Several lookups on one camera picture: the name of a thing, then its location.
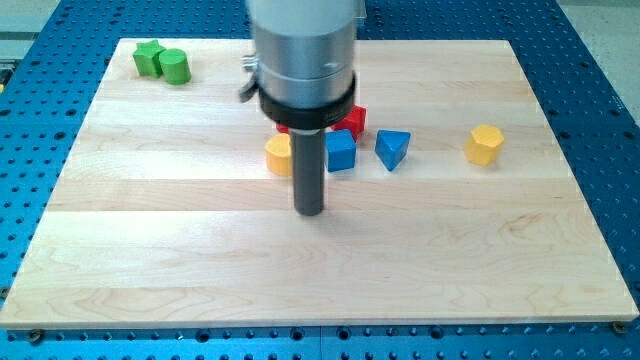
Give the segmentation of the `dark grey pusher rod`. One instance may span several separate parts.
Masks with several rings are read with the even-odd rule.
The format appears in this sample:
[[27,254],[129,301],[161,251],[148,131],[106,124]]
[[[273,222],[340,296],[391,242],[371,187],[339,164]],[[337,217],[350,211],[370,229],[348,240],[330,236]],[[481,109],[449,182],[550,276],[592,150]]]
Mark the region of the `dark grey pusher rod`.
[[325,131],[290,129],[296,211],[315,216],[324,209]]

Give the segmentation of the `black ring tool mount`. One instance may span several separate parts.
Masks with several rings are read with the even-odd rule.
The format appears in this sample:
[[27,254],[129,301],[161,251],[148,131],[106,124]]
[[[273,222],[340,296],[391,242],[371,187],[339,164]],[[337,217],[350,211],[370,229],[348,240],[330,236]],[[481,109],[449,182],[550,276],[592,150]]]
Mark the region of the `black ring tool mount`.
[[316,108],[294,108],[278,102],[265,90],[258,88],[259,104],[272,121],[297,130],[320,130],[341,122],[352,111],[355,103],[356,73],[347,91],[336,101]]

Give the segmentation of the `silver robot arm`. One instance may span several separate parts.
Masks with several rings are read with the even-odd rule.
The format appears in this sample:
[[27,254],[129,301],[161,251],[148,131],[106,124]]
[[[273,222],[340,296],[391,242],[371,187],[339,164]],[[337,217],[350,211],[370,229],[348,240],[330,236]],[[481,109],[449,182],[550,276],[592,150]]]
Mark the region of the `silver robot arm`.
[[254,52],[239,97],[289,131],[293,202],[303,216],[324,209],[325,132],[354,106],[361,0],[247,0]]

